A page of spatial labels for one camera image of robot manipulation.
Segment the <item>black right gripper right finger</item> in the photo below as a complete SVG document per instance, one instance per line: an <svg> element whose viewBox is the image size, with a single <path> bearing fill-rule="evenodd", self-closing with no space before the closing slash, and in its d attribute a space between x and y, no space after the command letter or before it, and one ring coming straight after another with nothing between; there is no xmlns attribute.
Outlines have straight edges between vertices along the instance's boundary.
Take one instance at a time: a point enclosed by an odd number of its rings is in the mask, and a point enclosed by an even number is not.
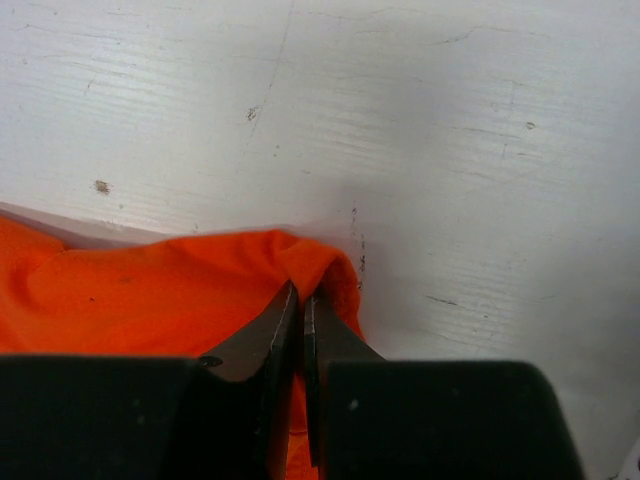
<svg viewBox="0 0 640 480"><path fill-rule="evenodd" d="M303 320L303 365L307 430L311 464L319 468L324 448L328 367L332 362L377 362L384 358L372 349L334 310L326 292L314 292L306 301Z"/></svg>

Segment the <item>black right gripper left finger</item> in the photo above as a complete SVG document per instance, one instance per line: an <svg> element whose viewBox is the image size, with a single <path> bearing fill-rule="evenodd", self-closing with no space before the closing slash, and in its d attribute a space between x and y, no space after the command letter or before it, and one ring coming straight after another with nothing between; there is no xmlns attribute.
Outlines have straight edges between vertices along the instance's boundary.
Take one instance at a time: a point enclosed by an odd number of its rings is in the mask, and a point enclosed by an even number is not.
<svg viewBox="0 0 640 480"><path fill-rule="evenodd" d="M298 294L287 282L244 327L199 357L223 404L214 408L225 479L282 479L289 439Z"/></svg>

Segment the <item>orange t shirt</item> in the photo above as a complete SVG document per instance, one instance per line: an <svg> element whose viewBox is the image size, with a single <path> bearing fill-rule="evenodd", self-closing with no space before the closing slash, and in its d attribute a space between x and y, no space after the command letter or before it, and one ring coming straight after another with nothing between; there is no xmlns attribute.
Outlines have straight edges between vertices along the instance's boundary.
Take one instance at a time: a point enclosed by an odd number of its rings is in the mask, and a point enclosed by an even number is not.
<svg viewBox="0 0 640 480"><path fill-rule="evenodd" d="M292 283L323 288L357 329L358 277L341 250L281 230L75 249L1 221L1 350L199 356L260 314Z"/></svg>

